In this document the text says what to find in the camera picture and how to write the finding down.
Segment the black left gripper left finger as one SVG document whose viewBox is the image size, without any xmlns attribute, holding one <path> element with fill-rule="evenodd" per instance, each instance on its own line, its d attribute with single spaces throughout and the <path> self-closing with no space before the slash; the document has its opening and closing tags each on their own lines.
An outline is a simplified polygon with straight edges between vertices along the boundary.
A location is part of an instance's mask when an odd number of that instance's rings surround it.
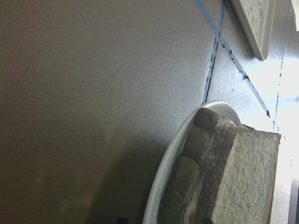
<svg viewBox="0 0 299 224">
<path fill-rule="evenodd" d="M 128 218 L 127 217 L 120 217 L 117 219 L 116 224 L 128 224 Z"/>
</svg>

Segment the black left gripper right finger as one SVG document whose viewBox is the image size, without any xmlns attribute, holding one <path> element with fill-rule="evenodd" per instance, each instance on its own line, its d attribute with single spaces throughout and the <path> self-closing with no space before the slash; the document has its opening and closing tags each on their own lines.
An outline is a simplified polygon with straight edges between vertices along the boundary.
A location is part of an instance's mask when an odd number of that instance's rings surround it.
<svg viewBox="0 0 299 224">
<path fill-rule="evenodd" d="M 201 224 L 211 224 L 210 218 L 201 218 Z"/>
</svg>

